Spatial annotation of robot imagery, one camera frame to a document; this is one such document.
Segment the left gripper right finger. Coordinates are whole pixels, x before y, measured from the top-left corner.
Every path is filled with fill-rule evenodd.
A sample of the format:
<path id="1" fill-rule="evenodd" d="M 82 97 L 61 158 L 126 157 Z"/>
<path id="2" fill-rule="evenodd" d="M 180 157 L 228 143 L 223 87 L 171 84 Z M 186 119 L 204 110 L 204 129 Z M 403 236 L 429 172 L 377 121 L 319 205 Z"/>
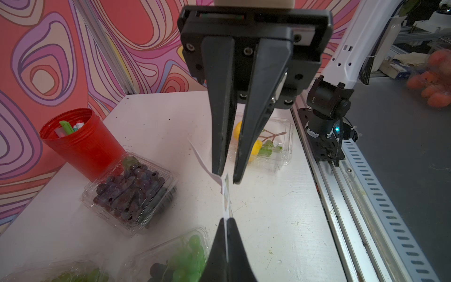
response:
<path id="1" fill-rule="evenodd" d="M 234 218 L 227 220 L 227 279 L 229 282 L 257 282 Z"/>

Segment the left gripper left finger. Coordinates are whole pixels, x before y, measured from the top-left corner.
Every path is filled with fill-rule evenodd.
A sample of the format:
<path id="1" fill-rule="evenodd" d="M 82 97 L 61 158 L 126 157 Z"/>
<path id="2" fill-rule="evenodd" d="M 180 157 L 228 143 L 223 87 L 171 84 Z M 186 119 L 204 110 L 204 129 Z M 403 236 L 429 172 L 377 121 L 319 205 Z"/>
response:
<path id="1" fill-rule="evenodd" d="M 200 282 L 226 282 L 227 281 L 227 247 L 224 219 L 219 221 L 210 255 Z"/>

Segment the white fruit sticker sheet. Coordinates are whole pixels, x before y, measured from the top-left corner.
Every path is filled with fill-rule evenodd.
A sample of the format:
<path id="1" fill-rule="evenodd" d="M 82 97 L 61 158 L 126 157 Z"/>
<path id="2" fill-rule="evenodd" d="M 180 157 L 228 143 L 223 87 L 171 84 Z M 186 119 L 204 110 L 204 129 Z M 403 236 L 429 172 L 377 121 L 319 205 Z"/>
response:
<path id="1" fill-rule="evenodd" d="M 233 213 L 231 211 L 231 200 L 230 200 L 230 191 L 229 191 L 229 175 L 226 174 L 225 176 L 219 176 L 214 173 L 212 173 L 204 163 L 204 160 L 200 156 L 199 152 L 195 148 L 194 144 L 189 141 L 190 146 L 194 152 L 194 155 L 201 166 L 201 168 L 207 173 L 207 175 L 215 181 L 216 184 L 220 186 L 220 194 L 222 195 L 222 212 L 223 212 L 223 218 L 224 221 L 228 221 L 229 218 L 233 217 Z"/>

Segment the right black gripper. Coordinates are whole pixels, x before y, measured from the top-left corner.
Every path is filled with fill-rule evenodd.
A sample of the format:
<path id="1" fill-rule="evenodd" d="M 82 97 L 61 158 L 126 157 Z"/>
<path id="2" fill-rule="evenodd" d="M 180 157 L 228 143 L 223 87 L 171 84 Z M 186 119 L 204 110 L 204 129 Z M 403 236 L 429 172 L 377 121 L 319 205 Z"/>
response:
<path id="1" fill-rule="evenodd" d="M 275 105 L 278 109 L 291 108 L 317 74 L 333 32 L 332 13 L 186 5 L 177 27 L 190 75 L 201 85 L 207 82 L 211 170 L 216 175 L 223 174 L 227 160 L 236 92 L 240 103 L 245 103 L 248 94 L 233 175 L 233 183 L 240 184 L 253 146 Z"/>

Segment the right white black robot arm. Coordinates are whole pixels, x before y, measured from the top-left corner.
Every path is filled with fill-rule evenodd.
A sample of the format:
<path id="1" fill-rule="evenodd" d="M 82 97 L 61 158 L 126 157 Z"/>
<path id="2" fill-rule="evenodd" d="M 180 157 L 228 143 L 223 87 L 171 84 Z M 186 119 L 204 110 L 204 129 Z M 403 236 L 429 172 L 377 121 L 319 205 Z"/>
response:
<path id="1" fill-rule="evenodd" d="M 206 84 L 212 118 L 212 171 L 222 175 L 237 105 L 244 104 L 233 182 L 241 183 L 251 151 L 274 109 L 289 109 L 308 90 L 310 135 L 325 141 L 350 109 L 363 63 L 398 1 L 360 1 L 326 67 L 332 38 L 328 10 L 294 1 L 215 1 L 186 5 L 177 20 L 192 77 Z"/>

